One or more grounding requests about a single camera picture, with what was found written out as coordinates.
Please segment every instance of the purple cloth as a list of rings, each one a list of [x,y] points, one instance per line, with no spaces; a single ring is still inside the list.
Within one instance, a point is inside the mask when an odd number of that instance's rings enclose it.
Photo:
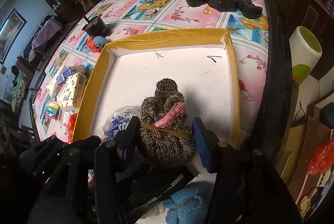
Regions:
[[[38,32],[37,36],[32,40],[31,47],[37,49],[52,38],[52,36],[60,29],[62,29],[62,25],[57,20],[49,19]]]

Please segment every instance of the black container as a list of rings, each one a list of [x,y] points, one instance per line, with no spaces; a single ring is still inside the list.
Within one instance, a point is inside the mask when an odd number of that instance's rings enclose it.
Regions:
[[[109,29],[106,27],[100,16],[92,18],[89,23],[82,28],[82,30],[91,37],[101,36],[105,38],[109,33]]]

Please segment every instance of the green patterned cloth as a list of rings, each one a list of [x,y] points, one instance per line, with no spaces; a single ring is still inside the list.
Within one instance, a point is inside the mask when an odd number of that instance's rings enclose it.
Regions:
[[[24,73],[20,72],[17,77],[17,85],[13,88],[13,98],[12,98],[12,110],[14,113],[19,113],[19,107],[21,102],[24,99],[25,89],[27,86],[27,82],[23,80]]]

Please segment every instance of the tissue package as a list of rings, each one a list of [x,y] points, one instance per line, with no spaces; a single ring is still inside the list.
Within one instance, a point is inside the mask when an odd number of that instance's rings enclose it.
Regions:
[[[78,110],[84,94],[86,76],[80,72],[70,76],[66,80],[62,93],[61,109],[64,111]]]

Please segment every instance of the table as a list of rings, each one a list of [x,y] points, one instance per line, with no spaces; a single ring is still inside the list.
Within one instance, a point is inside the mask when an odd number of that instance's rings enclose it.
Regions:
[[[218,12],[207,4],[191,8],[185,0],[103,0],[86,15],[88,18],[102,13],[102,19],[111,33],[110,41],[124,37],[165,29],[189,27],[228,28],[238,65],[240,86],[241,128],[244,137],[249,136],[266,82],[268,60],[268,19],[264,0],[252,0],[263,7],[263,14],[256,20],[246,19],[240,11]],[[32,104],[33,116],[41,141],[56,135],[67,142],[67,124],[72,112],[60,112],[57,121],[43,117],[45,105],[50,100],[46,85],[61,65],[84,64],[88,74],[94,68],[100,53],[92,53],[85,45],[87,35],[82,31],[86,24],[82,19],[60,45],[46,67],[46,77]]]

